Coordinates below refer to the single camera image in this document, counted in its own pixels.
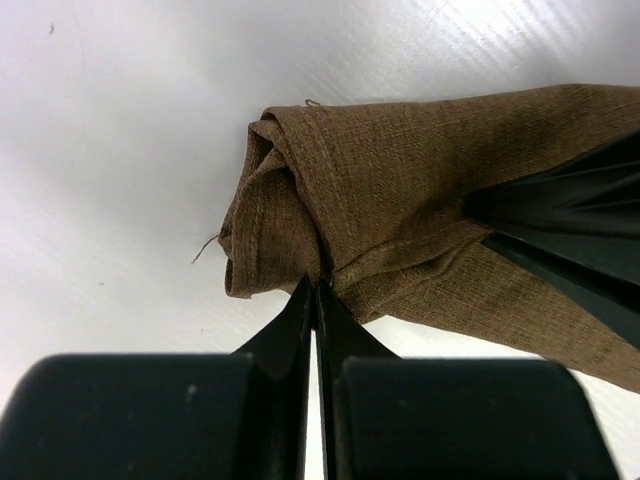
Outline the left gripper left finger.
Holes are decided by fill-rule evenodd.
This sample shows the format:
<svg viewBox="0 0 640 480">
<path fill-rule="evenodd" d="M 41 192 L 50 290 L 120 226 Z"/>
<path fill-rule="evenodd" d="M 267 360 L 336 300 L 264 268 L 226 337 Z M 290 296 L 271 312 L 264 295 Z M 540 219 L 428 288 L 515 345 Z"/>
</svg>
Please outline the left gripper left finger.
<svg viewBox="0 0 640 480">
<path fill-rule="evenodd" d="M 5 479 L 300 479 L 313 289 L 229 354 L 36 363 L 1 420 Z"/>
</svg>

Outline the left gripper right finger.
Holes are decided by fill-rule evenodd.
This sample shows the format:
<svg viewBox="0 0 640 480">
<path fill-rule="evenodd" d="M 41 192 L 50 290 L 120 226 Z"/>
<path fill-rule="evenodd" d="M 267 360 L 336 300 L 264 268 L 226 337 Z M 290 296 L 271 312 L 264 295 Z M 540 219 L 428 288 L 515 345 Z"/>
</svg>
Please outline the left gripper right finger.
<svg viewBox="0 0 640 480">
<path fill-rule="evenodd" d="M 563 366 L 403 359 L 315 290 L 329 479 L 614 479 L 586 395 Z"/>
</svg>

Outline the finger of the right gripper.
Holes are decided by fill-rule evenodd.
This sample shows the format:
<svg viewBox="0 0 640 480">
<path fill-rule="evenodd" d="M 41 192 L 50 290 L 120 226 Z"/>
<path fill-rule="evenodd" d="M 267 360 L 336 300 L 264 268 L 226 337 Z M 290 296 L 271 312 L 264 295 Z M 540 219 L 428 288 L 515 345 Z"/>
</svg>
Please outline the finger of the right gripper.
<svg viewBox="0 0 640 480">
<path fill-rule="evenodd" d="M 572 260 L 639 258 L 639 132 L 470 194 L 464 213 Z"/>
<path fill-rule="evenodd" d="M 483 244 L 554 286 L 633 347 L 639 346 L 637 284 L 581 266 L 506 235 L 494 235 Z"/>
</svg>

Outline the brown cloth napkin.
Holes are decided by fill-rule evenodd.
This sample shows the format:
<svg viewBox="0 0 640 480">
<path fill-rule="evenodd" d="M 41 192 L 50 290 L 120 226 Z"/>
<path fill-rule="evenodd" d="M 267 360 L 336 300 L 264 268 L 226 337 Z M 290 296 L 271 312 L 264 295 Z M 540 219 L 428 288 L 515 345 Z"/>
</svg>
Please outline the brown cloth napkin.
<svg viewBox="0 0 640 480">
<path fill-rule="evenodd" d="M 248 127 L 219 243 L 228 295 L 328 280 L 362 323 L 390 315 L 532 352 L 637 391 L 639 352 L 484 245 L 469 193 L 559 166 L 639 121 L 631 86 L 431 103 L 270 107 Z"/>
</svg>

